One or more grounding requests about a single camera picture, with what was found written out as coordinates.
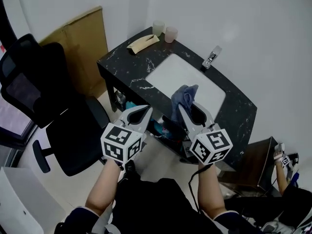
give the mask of human hand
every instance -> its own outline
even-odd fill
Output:
[[[283,160],[283,152],[282,151],[276,151],[273,154],[275,165],[282,165]]]

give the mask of black and white cube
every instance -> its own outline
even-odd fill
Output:
[[[109,123],[101,136],[103,155],[127,163],[142,148],[144,134]]]
[[[284,166],[287,166],[289,163],[290,163],[290,159],[289,159],[289,157],[288,156],[286,156],[285,158],[283,158],[283,160],[282,160],[282,164],[283,164],[283,167]]]
[[[233,144],[225,129],[199,134],[192,142],[190,151],[204,165],[223,160]]]

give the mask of brown box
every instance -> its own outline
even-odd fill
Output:
[[[40,42],[59,42],[65,51],[68,72],[75,89],[98,98],[106,91],[97,60],[108,53],[102,7],[72,19]]]

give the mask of chair armrest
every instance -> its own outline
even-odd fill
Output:
[[[35,140],[35,142],[33,143],[33,149],[35,158],[42,172],[46,174],[51,171],[50,166],[45,158],[47,155],[43,154],[42,148],[38,140]]]

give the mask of black marble desk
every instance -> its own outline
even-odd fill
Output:
[[[172,113],[171,99],[147,82],[145,78],[170,54],[177,54],[194,68],[200,70],[203,75],[226,93],[225,100],[215,121],[221,128],[226,129],[234,145],[230,153],[225,157],[224,162],[235,170],[248,145],[257,107],[214,67],[204,68],[202,66],[204,60],[186,46],[176,40],[173,43],[166,43],[164,34],[159,37],[159,42],[136,55],[131,54],[126,48],[131,42],[151,33],[151,27],[140,32],[97,62],[100,74],[106,81],[112,109],[114,111],[117,109],[113,89],[115,87],[135,104],[149,104],[161,112],[164,118],[170,119]],[[181,142],[172,142],[165,138],[158,138],[158,140],[180,155],[186,162],[198,162],[195,157],[185,157],[180,151]]]

